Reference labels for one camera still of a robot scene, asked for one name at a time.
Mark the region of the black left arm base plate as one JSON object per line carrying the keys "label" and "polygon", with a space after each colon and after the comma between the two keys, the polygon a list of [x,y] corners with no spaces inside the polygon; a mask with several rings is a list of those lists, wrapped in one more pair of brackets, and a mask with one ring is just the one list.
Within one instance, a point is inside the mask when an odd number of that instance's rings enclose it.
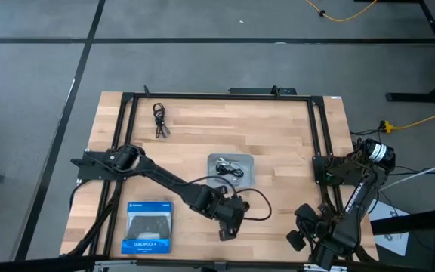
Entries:
{"label": "black left arm base plate", "polygon": [[81,159],[70,162],[79,168],[81,180],[125,180],[134,174],[139,153],[132,149],[85,151]]}

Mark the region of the grey plastic bin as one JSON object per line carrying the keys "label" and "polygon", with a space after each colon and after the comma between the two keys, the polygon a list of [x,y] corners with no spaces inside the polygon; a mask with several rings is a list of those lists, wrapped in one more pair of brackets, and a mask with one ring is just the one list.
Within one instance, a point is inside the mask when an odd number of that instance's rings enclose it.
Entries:
{"label": "grey plastic bin", "polygon": [[207,161],[208,176],[219,176],[207,180],[207,185],[224,185],[229,191],[234,188],[253,187],[255,180],[255,161],[252,155],[238,153],[212,153]]}

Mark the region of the blue DualShock 4 box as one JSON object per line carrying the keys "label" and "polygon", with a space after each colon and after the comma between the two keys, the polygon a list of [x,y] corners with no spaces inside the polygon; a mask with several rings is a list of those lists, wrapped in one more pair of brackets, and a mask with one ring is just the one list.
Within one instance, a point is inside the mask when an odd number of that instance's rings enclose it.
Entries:
{"label": "blue DualShock 4 box", "polygon": [[129,202],[121,253],[168,254],[171,251],[172,215],[171,202]]}

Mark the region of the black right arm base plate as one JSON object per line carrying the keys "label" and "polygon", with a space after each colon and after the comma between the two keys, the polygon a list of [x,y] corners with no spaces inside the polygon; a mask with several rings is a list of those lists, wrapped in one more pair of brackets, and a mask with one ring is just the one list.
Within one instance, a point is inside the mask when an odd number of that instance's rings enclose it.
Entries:
{"label": "black right arm base plate", "polygon": [[347,156],[315,156],[312,159],[315,179],[328,186],[355,185],[352,160]]}

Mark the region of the white paper sheet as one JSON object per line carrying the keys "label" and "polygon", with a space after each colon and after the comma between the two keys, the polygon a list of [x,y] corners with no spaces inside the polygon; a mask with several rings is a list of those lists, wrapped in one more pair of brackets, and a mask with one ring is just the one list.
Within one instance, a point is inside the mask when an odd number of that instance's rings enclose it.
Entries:
{"label": "white paper sheet", "polygon": [[[388,204],[376,199],[372,201],[368,212],[370,221],[408,215],[407,212],[396,209],[393,206],[389,206]],[[377,246],[383,247],[398,255],[405,256],[409,241],[409,232],[379,235],[375,234],[374,240]]]}

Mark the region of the black rig crossbar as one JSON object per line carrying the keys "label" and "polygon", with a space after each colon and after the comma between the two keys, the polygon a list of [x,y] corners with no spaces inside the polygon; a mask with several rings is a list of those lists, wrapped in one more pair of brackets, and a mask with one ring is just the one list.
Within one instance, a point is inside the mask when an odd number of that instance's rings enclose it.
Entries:
{"label": "black rig crossbar", "polygon": [[156,267],[197,267],[216,271],[233,268],[243,269],[284,269],[284,270],[320,270],[308,261],[305,262],[269,262],[269,261],[197,261],[152,258],[111,258],[106,255],[69,256],[43,258],[23,261],[0,262],[0,272],[74,272],[110,268],[118,265],[156,266]]}

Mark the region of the black table stand legs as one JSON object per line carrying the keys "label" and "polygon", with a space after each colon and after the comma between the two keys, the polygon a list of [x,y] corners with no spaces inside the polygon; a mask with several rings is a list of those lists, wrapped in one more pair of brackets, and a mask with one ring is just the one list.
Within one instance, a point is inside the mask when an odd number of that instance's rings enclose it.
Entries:
{"label": "black table stand legs", "polygon": [[[379,38],[360,39],[358,45],[435,45],[435,18],[425,0],[378,0],[378,2],[394,4],[412,4],[421,8],[423,15],[433,33],[433,38]],[[426,93],[389,92],[385,95],[390,102],[415,102],[435,104],[435,88]]]}

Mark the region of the silver mount bracket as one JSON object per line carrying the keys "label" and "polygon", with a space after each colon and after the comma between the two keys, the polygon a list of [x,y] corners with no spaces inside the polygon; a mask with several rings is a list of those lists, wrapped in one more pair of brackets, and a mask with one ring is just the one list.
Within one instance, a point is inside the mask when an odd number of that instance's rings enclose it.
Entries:
{"label": "silver mount bracket", "polygon": [[348,272],[347,268],[343,266],[331,266],[330,269],[326,270],[316,264],[305,264],[303,270],[304,272]]}
{"label": "silver mount bracket", "polygon": [[91,272],[123,272],[136,266],[135,260],[96,261]]}

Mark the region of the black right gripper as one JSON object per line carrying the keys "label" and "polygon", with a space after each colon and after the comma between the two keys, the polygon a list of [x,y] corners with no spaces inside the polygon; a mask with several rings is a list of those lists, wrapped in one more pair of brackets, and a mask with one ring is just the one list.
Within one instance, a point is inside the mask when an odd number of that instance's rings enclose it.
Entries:
{"label": "black right gripper", "polygon": [[286,235],[286,239],[295,251],[299,252],[306,246],[304,237],[311,246],[315,246],[316,240],[331,231],[332,222],[338,215],[337,210],[330,205],[319,205],[318,210],[319,215],[308,204],[303,204],[295,210],[295,222],[297,224],[304,222],[304,235],[296,230],[291,230]]}

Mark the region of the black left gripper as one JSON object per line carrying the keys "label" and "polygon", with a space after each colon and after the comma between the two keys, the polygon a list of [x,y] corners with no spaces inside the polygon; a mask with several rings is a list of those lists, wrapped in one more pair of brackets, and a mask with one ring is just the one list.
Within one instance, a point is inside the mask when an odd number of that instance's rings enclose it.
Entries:
{"label": "black left gripper", "polygon": [[218,232],[220,241],[227,241],[231,236],[237,236],[248,210],[249,204],[241,196],[225,197],[217,204],[214,218],[223,222],[220,223]]}

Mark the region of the black metal table frame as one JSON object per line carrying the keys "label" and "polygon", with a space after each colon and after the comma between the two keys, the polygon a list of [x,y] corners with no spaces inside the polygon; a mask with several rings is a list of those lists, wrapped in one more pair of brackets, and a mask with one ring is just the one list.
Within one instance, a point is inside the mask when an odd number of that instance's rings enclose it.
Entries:
{"label": "black metal table frame", "polygon": [[331,141],[336,156],[352,149],[344,104],[325,97],[309,115],[307,103],[296,100],[253,100],[225,94],[155,94],[137,102],[133,144],[149,158],[186,181],[206,176],[212,153],[246,153],[255,161],[256,184],[242,198],[250,218],[273,214],[266,221],[243,221],[237,237],[220,241],[219,223],[192,211],[181,198],[148,178],[123,184],[113,229],[100,233],[98,252],[121,256],[130,201],[170,201],[171,251],[166,259],[197,261],[305,262],[309,249],[295,251],[286,239],[295,229],[295,210],[316,208],[322,201],[313,175],[312,158]]}

